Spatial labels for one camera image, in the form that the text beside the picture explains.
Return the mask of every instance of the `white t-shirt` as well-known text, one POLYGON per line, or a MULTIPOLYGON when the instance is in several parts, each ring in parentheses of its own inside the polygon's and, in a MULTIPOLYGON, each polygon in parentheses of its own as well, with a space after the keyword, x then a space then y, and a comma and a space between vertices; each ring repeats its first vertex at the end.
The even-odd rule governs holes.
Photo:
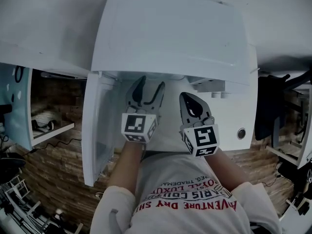
POLYGON ((229 192, 205 159, 164 154, 142 162, 136 196, 117 186, 106 189, 90 233, 250 234, 251 223, 282 233, 262 184, 229 192))

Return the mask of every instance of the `person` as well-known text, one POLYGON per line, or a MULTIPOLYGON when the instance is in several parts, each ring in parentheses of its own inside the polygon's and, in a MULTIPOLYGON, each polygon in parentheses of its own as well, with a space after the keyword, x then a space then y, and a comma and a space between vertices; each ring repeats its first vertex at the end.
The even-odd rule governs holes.
POLYGON ((141 162, 126 142, 95 211, 91 234, 281 234, 262 184, 218 149, 214 155, 164 153, 141 162))

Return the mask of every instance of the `black object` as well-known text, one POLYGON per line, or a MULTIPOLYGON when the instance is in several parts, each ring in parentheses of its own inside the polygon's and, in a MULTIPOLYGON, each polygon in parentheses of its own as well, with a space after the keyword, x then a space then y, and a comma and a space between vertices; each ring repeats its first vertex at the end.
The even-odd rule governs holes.
POLYGON ((23 77, 23 73, 24 73, 24 68, 25 67, 22 67, 22 66, 16 66, 16 69, 15 69, 15 82, 16 83, 20 83, 22 77, 23 77))
POLYGON ((45 230, 43 231, 44 233, 47 234, 66 234, 66 232, 64 231, 63 228, 58 227, 54 224, 49 224, 47 228, 45 228, 45 230))
POLYGON ((58 141, 58 142, 56 143, 56 145, 53 145, 53 144, 51 144, 51 143, 49 142, 49 143, 46 144, 46 146, 45 146, 44 148, 33 149, 33 150, 31 150, 30 152, 27 152, 27 153, 23 154, 22 156, 26 156, 26 155, 28 155, 28 154, 33 154, 33 153, 36 152, 37 150, 44 150, 44 149, 46 149, 46 148, 48 147, 48 145, 51 145, 51 146, 53 146, 54 148, 56 148, 56 147, 58 146, 59 143, 62 143, 62 144, 64 144, 64 145, 67 146, 67 145, 69 145, 73 140, 81 141, 81 139, 72 138, 68 143, 65 143, 65 142, 63 142, 63 141, 58 141))
MULTIPOLYGON (((293 155, 288 155, 288 156, 298 159, 297 157, 293 155)), ((309 169, 312 169, 312 163, 308 162, 300 169, 297 169, 297 166, 290 163, 289 161, 281 157, 279 157, 279 160, 282 161, 282 165, 278 168, 277 171, 282 176, 284 176, 285 178, 293 182, 294 195, 297 195, 298 192, 302 193, 307 183, 307 173, 309 169)), ((311 184, 309 185, 308 190, 303 194, 303 197, 307 199, 312 199, 312 185, 311 184)))
POLYGON ((9 182, 26 164, 25 159, 17 153, 0 154, 0 184, 9 182))
POLYGON ((8 202, 8 201, 4 201, 1 204, 1 208, 4 208, 4 212, 6 215, 13 214, 13 212, 14 212, 13 205, 11 205, 10 202, 8 202))
POLYGON ((211 117, 211 111, 208 104, 201 98, 186 92, 182 92, 179 97, 180 113, 182 123, 203 122, 211 117))
POLYGON ((32 215, 34 219, 40 218, 41 215, 44 215, 45 211, 42 207, 38 206, 33 212, 32 215))
POLYGON ((34 119, 31 121, 31 127, 33 130, 37 130, 38 128, 46 128, 47 131, 51 131, 54 129, 54 126, 56 125, 56 120, 51 120, 48 122, 48 124, 45 124, 41 127, 39 127, 37 121, 34 119))
POLYGON ((250 223, 250 228, 254 234, 272 234, 267 229, 257 224, 250 223))
POLYGON ((145 81, 146 81, 146 76, 143 76, 132 94, 132 99, 138 104, 139 107, 142 106, 141 101, 143 98, 143 87, 145 85, 145 81))
POLYGON ((299 135, 299 134, 303 133, 303 135, 302 135, 302 137, 301 137, 301 140, 298 141, 299 144, 302 143, 303 138, 304 138, 304 135, 306 135, 307 124, 308 124, 308 116, 307 116, 307 118, 306 118, 306 120, 305 120, 305 122, 304 122, 303 128, 302 128, 299 132, 294 133, 295 135, 299 135))
POLYGON ((0 141, 1 141, 1 143, 0 143, 0 153, 2 153, 2 152, 6 151, 6 149, 5 150, 3 149, 3 145, 4 145, 5 142, 9 141, 8 135, 4 135, 3 137, 0 135, 0 141))
POLYGON ((244 128, 241 128, 237 132, 237 138, 243 139, 246 136, 246 130, 244 128))
POLYGON ((6 104, 6 105, 0 105, 0 115, 4 115, 7 113, 12 112, 12 105, 6 104))
POLYGON ((258 101, 254 123, 255 139, 262 140, 271 135, 272 147, 278 146, 279 129, 285 125, 285 106, 293 109, 296 106, 285 101, 284 92, 307 81, 311 82, 312 71, 308 70, 296 78, 287 80, 289 77, 290 75, 282 78, 274 76, 258 78, 258 101))
POLYGON ((304 202, 304 204, 299 208, 298 213, 301 216, 302 214, 305 215, 308 210, 310 209, 309 202, 304 202))

